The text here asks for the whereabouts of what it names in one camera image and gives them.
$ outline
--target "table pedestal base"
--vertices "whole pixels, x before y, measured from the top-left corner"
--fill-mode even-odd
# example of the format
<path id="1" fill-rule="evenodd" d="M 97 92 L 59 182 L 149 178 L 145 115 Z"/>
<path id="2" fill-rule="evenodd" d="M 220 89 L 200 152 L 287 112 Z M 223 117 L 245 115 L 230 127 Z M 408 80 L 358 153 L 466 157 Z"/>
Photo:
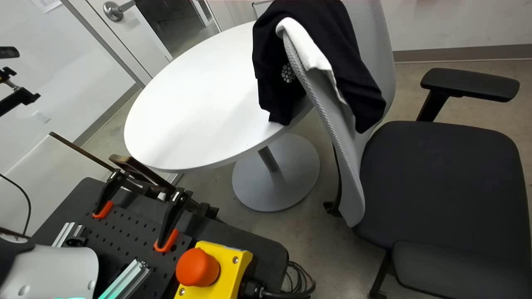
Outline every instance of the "table pedestal base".
<path id="1" fill-rule="evenodd" d="M 240 160 L 233 172 L 237 198 L 255 212 L 282 212 L 303 202 L 320 175 L 313 144 L 287 134 L 252 158 Z"/>

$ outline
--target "office chair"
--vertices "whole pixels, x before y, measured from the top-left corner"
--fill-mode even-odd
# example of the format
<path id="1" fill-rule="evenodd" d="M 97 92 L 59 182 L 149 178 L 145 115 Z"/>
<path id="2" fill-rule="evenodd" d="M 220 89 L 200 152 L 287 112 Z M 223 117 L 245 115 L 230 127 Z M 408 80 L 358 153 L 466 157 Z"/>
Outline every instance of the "office chair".
<path id="1" fill-rule="evenodd" d="M 388 109 L 395 99 L 391 42 L 378 0 L 345 0 L 361 59 Z M 393 122 L 365 135 L 332 82 L 305 70 L 283 34 L 290 64 L 335 144 L 338 212 L 358 237 L 386 250 L 370 298 L 390 270 L 400 285 L 443 298 L 532 298 L 526 183 L 516 145 L 503 134 L 433 124 L 450 97 L 509 102 L 514 80 L 431 70 L 418 122 Z"/>

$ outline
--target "jacket on chair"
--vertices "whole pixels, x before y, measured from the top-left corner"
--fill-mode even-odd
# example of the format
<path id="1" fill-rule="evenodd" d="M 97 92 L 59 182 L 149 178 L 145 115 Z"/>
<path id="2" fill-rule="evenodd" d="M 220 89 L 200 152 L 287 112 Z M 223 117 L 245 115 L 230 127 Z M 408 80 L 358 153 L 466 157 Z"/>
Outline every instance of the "jacket on chair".
<path id="1" fill-rule="evenodd" d="M 342 0 L 275 0 L 253 27 L 253 67 L 260 105 L 270 122 L 290 125 L 305 90 L 293 77 L 277 26 L 292 17 L 312 36 L 333 65 L 338 90 L 356 117 L 356 130 L 366 132 L 385 114 L 381 90 L 361 60 L 351 19 Z"/>

